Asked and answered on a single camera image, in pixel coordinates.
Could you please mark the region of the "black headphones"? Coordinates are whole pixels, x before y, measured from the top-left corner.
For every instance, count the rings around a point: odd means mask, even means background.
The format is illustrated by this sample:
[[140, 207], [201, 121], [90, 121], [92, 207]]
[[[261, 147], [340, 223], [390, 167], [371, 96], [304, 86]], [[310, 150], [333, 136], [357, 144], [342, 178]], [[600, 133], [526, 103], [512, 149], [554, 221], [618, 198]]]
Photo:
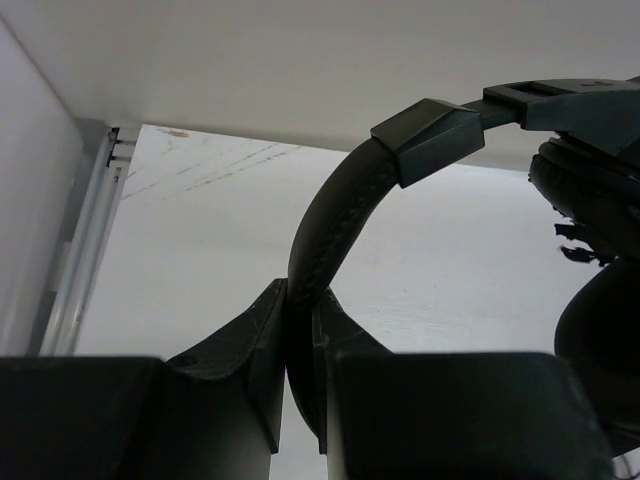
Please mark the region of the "black headphones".
[[298, 227], [288, 264], [287, 370], [296, 405], [319, 441], [326, 397], [312, 347], [312, 312], [372, 212], [408, 187], [483, 148], [514, 123], [550, 139], [529, 179], [564, 220], [563, 255], [600, 272], [572, 299], [554, 348], [575, 368], [615, 455], [639, 446], [639, 349], [615, 328], [639, 324], [639, 82], [551, 79], [488, 87], [455, 105], [424, 99], [372, 129], [335, 169]]

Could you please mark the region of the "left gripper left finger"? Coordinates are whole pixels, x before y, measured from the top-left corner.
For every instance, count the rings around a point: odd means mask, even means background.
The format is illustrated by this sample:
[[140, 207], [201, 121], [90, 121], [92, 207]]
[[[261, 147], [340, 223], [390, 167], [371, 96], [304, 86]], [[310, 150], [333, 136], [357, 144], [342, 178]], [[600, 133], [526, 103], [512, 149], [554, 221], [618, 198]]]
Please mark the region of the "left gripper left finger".
[[286, 283], [169, 359], [5, 357], [5, 479], [265, 479], [278, 451]]

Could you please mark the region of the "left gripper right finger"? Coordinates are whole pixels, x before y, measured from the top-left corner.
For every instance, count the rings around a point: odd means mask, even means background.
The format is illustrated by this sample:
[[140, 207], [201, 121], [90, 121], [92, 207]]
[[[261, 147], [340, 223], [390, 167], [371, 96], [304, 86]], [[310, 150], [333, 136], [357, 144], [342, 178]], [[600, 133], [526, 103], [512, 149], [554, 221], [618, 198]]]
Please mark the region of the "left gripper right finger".
[[333, 479], [609, 479], [568, 366], [536, 352], [394, 353], [326, 292], [312, 313], [314, 429]]

